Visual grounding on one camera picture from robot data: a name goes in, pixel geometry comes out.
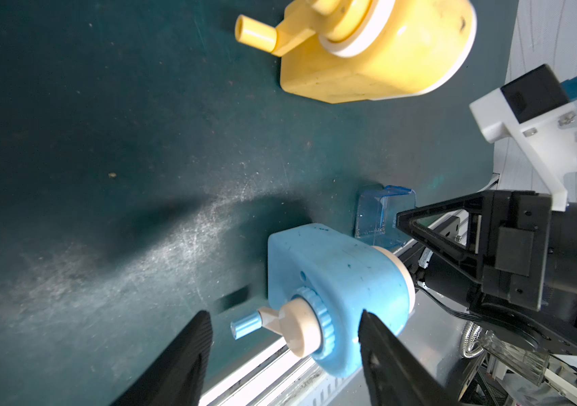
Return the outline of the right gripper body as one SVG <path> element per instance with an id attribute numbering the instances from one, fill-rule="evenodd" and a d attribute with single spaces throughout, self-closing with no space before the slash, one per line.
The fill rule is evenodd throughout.
<path id="1" fill-rule="evenodd" d="M 478 268 L 481 291 L 539 311 L 552 218 L 552 197 L 533 191 L 479 194 Z"/>

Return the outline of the blue tray front row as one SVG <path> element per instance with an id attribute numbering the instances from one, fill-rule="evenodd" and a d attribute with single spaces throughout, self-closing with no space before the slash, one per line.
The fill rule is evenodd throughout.
<path id="1" fill-rule="evenodd" d="M 355 238 L 367 245 L 374 245 L 395 252 L 408 243 L 410 237 L 396 226 L 397 215 L 415 208 L 413 189 L 385 186 L 361 192 L 355 226 Z"/>

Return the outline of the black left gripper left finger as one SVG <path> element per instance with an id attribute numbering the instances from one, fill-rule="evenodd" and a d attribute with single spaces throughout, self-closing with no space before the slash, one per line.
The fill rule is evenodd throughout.
<path id="1" fill-rule="evenodd" d="M 197 405 L 212 348 L 210 313 L 199 311 L 114 405 Z"/>

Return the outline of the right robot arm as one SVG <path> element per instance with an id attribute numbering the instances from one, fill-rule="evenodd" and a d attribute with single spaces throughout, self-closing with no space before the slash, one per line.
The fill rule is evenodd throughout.
<path id="1" fill-rule="evenodd" d="M 415 278 L 504 343 L 570 365 L 577 382 L 577 204 L 486 190 L 391 217 L 432 252 Z"/>

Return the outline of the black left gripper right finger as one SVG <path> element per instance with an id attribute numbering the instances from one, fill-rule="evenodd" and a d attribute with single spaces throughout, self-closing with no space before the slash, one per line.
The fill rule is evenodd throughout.
<path id="1" fill-rule="evenodd" d="M 358 334 L 371 405 L 458 404 L 376 315 L 362 313 Z"/>

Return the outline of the blue sharpener front row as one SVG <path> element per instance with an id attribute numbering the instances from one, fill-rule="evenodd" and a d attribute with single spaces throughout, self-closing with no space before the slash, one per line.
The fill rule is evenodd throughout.
<path id="1" fill-rule="evenodd" d="M 415 307 L 415 286 L 396 255 L 320 223 L 268 239 L 267 307 L 230 325 L 240 339 L 265 328 L 299 358 L 311 357 L 329 375 L 361 368 L 363 312 L 400 334 Z"/>

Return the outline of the yellow sharpener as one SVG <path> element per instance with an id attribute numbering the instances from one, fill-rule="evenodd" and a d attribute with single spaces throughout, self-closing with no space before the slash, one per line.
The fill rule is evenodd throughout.
<path id="1" fill-rule="evenodd" d="M 240 15 L 238 42 L 280 59 L 280 86 L 338 104 L 421 96 L 466 61 L 469 1 L 293 1 L 276 26 Z"/>

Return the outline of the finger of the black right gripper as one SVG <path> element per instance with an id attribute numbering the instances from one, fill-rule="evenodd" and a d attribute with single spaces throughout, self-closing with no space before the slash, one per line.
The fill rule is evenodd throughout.
<path id="1" fill-rule="evenodd" d="M 423 282 L 443 294 L 469 294 L 483 284 L 480 250 L 484 244 L 478 226 L 469 226 L 464 245 L 453 239 L 450 226 L 406 225 L 405 233 L 415 240 L 405 254 L 406 268 L 415 283 Z"/>
<path id="2" fill-rule="evenodd" d="M 429 226 L 422 220 L 428 218 L 439 219 L 457 211 L 466 211 L 469 216 L 482 215 L 485 199 L 484 192 L 477 192 L 447 201 L 402 211 L 396 215 L 397 228 L 414 239 L 423 239 L 426 233 L 432 233 Z"/>

